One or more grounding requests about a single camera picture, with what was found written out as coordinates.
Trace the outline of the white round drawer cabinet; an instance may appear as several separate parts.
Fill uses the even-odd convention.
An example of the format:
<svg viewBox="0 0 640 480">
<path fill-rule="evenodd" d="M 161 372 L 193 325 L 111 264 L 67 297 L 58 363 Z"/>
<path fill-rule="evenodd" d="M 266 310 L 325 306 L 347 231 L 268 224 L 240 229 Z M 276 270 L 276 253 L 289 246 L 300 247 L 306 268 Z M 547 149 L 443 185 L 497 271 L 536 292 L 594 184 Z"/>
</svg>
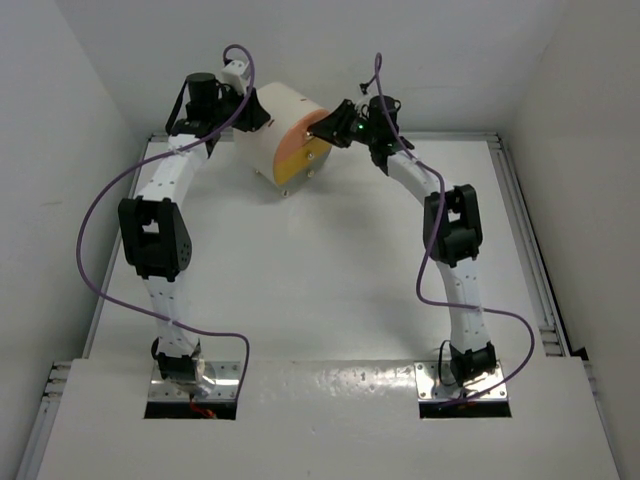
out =
<svg viewBox="0 0 640 480">
<path fill-rule="evenodd" d="M 322 168 L 331 152 L 329 143 L 308 133 L 329 111 L 281 82 L 259 88 L 257 97 L 271 119 L 255 132 L 234 130 L 236 152 L 287 197 Z"/>
</svg>

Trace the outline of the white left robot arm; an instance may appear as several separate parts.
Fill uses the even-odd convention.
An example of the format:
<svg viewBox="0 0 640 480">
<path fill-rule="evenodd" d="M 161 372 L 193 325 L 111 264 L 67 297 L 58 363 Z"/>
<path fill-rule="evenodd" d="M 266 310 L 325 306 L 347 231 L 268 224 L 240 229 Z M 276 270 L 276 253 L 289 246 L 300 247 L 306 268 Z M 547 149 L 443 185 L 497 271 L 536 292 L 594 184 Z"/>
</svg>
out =
<svg viewBox="0 0 640 480">
<path fill-rule="evenodd" d="M 195 385 L 204 372 L 200 338 L 185 320 L 184 278 L 193 254 L 181 213 L 186 193 L 224 129 L 255 132 L 270 119 L 244 75 L 188 75 L 165 124 L 166 157 L 134 198 L 119 203 L 125 258 L 158 317 L 152 356 L 165 380 Z"/>
</svg>

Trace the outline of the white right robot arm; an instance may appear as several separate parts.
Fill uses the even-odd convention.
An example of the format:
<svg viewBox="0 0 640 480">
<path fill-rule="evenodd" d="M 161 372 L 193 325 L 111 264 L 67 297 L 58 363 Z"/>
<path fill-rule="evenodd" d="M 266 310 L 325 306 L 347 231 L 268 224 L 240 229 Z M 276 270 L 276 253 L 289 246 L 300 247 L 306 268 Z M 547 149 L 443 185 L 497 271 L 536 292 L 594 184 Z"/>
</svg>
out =
<svg viewBox="0 0 640 480">
<path fill-rule="evenodd" d="M 404 186 L 423 207 L 423 242 L 437 266 L 449 309 L 450 371 L 458 386 L 496 368 L 495 348 L 485 326 L 476 270 L 483 241 L 475 189 L 452 186 L 413 153 L 415 146 L 398 132 L 401 103 L 373 97 L 365 107 L 351 100 L 311 123 L 310 136 L 338 148 L 357 142 L 385 175 Z"/>
</svg>

